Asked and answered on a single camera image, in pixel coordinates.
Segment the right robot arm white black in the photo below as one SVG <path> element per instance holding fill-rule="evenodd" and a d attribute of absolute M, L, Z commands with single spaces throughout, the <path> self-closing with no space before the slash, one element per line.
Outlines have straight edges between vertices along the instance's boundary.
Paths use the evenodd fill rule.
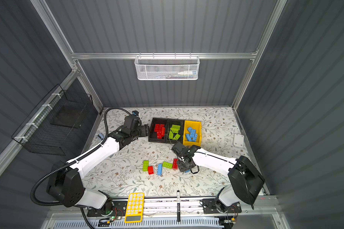
<path fill-rule="evenodd" d="M 233 210 L 239 213 L 241 202 L 254 207 L 265 179 L 246 156 L 220 156 L 196 145 L 186 147 L 180 142 L 172 146 L 172 152 L 177 156 L 177 166 L 181 172 L 197 174 L 204 167 L 229 179 L 230 184 L 223 187 L 214 199 L 218 212 Z"/>

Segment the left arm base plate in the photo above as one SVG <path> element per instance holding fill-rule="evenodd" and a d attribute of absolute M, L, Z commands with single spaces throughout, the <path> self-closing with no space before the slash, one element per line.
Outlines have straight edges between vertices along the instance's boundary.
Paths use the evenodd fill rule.
<path fill-rule="evenodd" d="M 107 201 L 101 209 L 92 208 L 88 210 L 87 217 L 123 217 L 127 208 L 127 201 L 113 200 Z"/>

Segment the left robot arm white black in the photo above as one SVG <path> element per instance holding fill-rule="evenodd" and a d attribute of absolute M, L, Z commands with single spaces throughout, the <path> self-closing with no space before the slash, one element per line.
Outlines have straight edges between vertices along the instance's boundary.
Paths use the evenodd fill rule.
<path fill-rule="evenodd" d="M 143 125 L 138 111 L 127 112 L 123 125 L 110 132 L 107 123 L 109 108 L 104 112 L 105 137 L 95 147 L 67 161 L 54 166 L 48 174 L 38 180 L 30 191 L 31 201 L 39 206 L 91 207 L 102 209 L 110 207 L 111 197 L 101 191 L 85 188 L 82 179 L 107 157 L 119 152 L 140 137 L 147 137 L 149 126 Z M 48 180 L 47 193 L 55 202 L 44 202 L 36 197 L 39 186 Z"/>

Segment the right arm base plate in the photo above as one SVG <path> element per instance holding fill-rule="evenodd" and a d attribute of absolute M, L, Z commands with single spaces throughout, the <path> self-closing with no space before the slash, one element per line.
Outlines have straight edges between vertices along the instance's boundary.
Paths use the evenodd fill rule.
<path fill-rule="evenodd" d="M 204 214 L 238 214 L 242 212 L 241 205 L 239 202 L 233 203 L 230 206 L 226 206 L 221 201 L 215 198 L 204 198 L 199 201 L 203 207 Z"/>

